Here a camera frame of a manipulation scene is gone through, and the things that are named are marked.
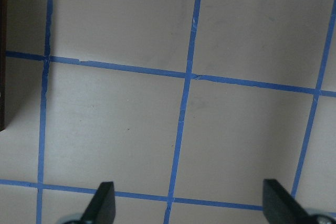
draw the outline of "floor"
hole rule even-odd
[[[0,223],[267,223],[262,180],[336,217],[335,0],[8,0]]]

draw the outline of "grid square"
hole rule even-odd
[[[47,0],[8,0],[9,51],[44,54]]]
[[[336,34],[333,33],[322,89],[336,91]]]
[[[261,211],[174,203],[170,224],[267,224]]]
[[[0,185],[0,223],[33,224],[37,189]]]
[[[6,129],[0,132],[0,177],[36,182],[43,64],[14,58],[6,61]]]
[[[291,189],[312,96],[192,81],[175,196],[261,205],[264,178]]]
[[[183,79],[51,64],[45,183],[166,195]]]
[[[43,191],[43,224],[62,224],[80,218],[92,194]],[[163,222],[165,202],[116,197],[114,224],[157,224]]]
[[[194,73],[314,87],[333,0],[202,0]]]
[[[336,99],[320,97],[297,200],[308,208],[336,212]]]
[[[54,0],[52,55],[185,71],[194,0]]]

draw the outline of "dark wooden edge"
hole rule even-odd
[[[7,0],[0,0],[0,131],[5,128],[5,69]]]

